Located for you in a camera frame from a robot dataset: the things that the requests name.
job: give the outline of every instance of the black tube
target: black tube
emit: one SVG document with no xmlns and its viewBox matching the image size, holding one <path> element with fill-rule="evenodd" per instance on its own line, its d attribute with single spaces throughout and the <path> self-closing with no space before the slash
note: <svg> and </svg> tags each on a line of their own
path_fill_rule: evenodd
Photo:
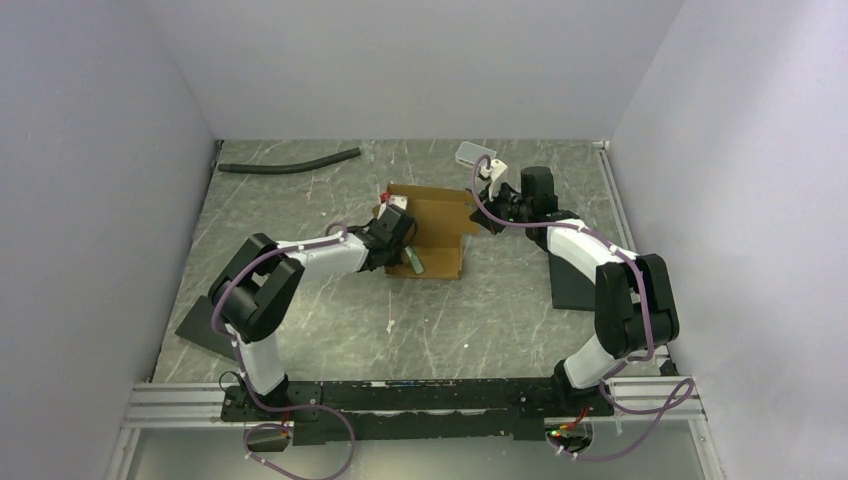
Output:
<svg viewBox="0 0 848 480">
<path fill-rule="evenodd" d="M 357 147 L 343 152 L 334 153 L 326 157 L 310 160 L 308 162 L 295 163 L 293 165 L 244 165 L 239 163 L 220 163 L 218 164 L 218 171 L 226 173 L 250 173 L 255 175 L 288 175 L 291 173 L 309 172 L 319 168 L 328 167 L 335 163 L 356 158 L 360 155 L 362 155 L 362 152 L 359 150 L 359 147 Z"/>
</svg>

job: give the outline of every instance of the white plastic container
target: white plastic container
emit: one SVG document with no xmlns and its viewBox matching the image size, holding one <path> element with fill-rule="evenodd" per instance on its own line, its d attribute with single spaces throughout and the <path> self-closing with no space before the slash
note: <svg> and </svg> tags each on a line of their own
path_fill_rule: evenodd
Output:
<svg viewBox="0 0 848 480">
<path fill-rule="evenodd" d="M 459 145 L 459 150 L 456 151 L 456 163 L 471 168 L 477 162 L 477 159 L 480 158 L 480 155 L 484 153 L 492 158 L 495 158 L 497 154 L 496 151 L 486 147 L 481 147 L 471 142 L 462 142 Z"/>
</svg>

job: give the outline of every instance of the gray wall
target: gray wall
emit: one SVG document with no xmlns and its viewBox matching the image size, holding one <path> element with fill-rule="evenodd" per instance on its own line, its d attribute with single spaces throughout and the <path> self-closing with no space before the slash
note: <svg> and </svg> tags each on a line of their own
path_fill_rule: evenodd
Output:
<svg viewBox="0 0 848 480">
<path fill-rule="evenodd" d="M 153 367 L 212 147 L 140 2 L 4 2 L 4 479 L 102 477 Z"/>
<path fill-rule="evenodd" d="M 682 0 L 145 0 L 218 138 L 609 138 Z"/>
<path fill-rule="evenodd" d="M 686 2 L 612 140 L 730 478 L 848 478 L 848 9 Z"/>
</svg>

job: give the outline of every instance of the gray marble surface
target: gray marble surface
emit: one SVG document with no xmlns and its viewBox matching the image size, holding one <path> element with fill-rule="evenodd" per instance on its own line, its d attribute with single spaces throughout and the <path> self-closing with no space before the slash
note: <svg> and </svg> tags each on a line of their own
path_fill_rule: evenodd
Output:
<svg viewBox="0 0 848 480">
<path fill-rule="evenodd" d="M 498 152 L 518 186 L 521 168 L 551 167 L 560 207 L 619 243 L 613 206 L 590 142 L 471 140 Z M 319 236 L 327 223 L 364 224 L 388 183 L 469 187 L 454 162 L 461 140 L 226 141 L 221 162 L 284 164 L 360 146 L 363 155 L 286 176 L 216 172 L 153 380 L 215 381 L 234 363 L 174 330 L 245 238 Z M 593 331 L 592 314 L 551 308 L 545 254 L 520 230 L 465 241 L 459 281 L 388 278 L 381 270 L 302 284 L 277 331 L 292 379 L 547 376 Z M 658 375 L 654 365 L 625 373 Z"/>
</svg>

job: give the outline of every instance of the open cardboard box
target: open cardboard box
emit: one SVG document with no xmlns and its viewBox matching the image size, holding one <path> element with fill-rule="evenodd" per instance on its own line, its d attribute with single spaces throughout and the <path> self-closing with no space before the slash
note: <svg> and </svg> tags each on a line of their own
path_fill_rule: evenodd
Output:
<svg viewBox="0 0 848 480">
<path fill-rule="evenodd" d="M 418 222 L 412 248 L 424 265 L 424 273 L 416 274 L 404 254 L 403 265 L 386 267 L 386 274 L 390 277 L 459 280 L 462 273 L 462 236 L 477 234 L 477 224 L 468 218 L 472 212 L 470 205 L 474 204 L 471 193 L 395 184 L 389 184 L 386 191 L 409 199 L 406 211 Z M 375 217 L 378 210 L 379 205 L 374 207 Z M 415 227 L 410 229 L 407 241 L 414 230 Z"/>
</svg>

